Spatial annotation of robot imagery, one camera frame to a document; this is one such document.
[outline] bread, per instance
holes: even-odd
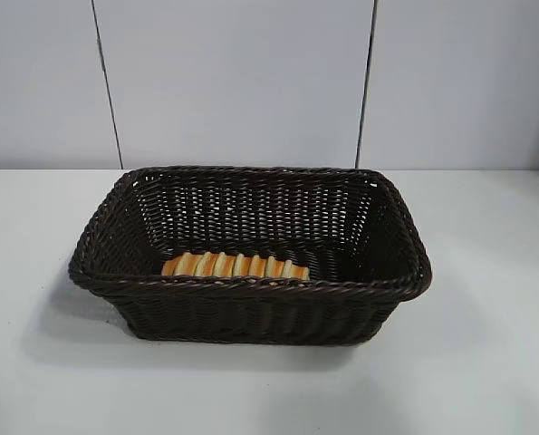
[[[294,265],[291,260],[280,261],[273,256],[228,256],[224,252],[203,255],[185,252],[167,261],[162,267],[164,276],[259,276],[272,278],[309,279],[309,267]]]

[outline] woven pattern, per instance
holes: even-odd
[[[185,251],[291,259],[311,280],[160,275]],[[69,273],[141,338],[310,345],[369,340],[431,279],[399,192],[359,169],[134,170],[84,229]]]

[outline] white table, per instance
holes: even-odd
[[[539,173],[387,172],[435,278],[355,349],[130,336],[65,274],[119,175],[0,171],[0,435],[539,435]]]

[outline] basket rim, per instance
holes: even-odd
[[[87,234],[98,227],[99,220],[110,213],[107,207],[118,194],[128,189],[139,178],[147,175],[170,175],[175,171],[211,172],[223,171],[225,173],[292,173],[307,174],[308,177],[324,176],[340,177],[352,175],[366,178],[369,182],[377,180],[387,190],[387,199],[390,201],[392,215],[400,220],[406,228],[404,236],[412,248],[412,264],[409,273],[388,280],[357,281],[327,281],[327,280],[300,280],[296,278],[271,278],[256,276],[216,277],[216,276],[162,276],[162,275],[133,275],[133,274],[107,274],[87,271],[82,267],[82,260],[90,249]],[[82,232],[80,240],[74,250],[68,266],[72,281],[82,288],[92,291],[100,296],[127,296],[127,297],[167,297],[167,296],[205,296],[205,297],[328,297],[332,298],[363,298],[376,301],[404,302],[421,295],[428,287],[432,278],[432,271],[426,250],[419,239],[418,230],[414,226],[412,217],[406,204],[393,183],[371,169],[333,169],[333,168],[293,168],[293,167],[235,167],[235,166],[170,166],[149,167],[134,169],[123,174],[114,184],[113,189],[102,201],[96,212]],[[219,287],[223,287],[223,294],[219,294]]]

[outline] rectangular basket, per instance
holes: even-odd
[[[159,274],[185,251],[291,259],[311,280]],[[134,170],[92,216],[69,273],[140,338],[308,345],[369,340],[431,279],[399,192],[359,169]]]

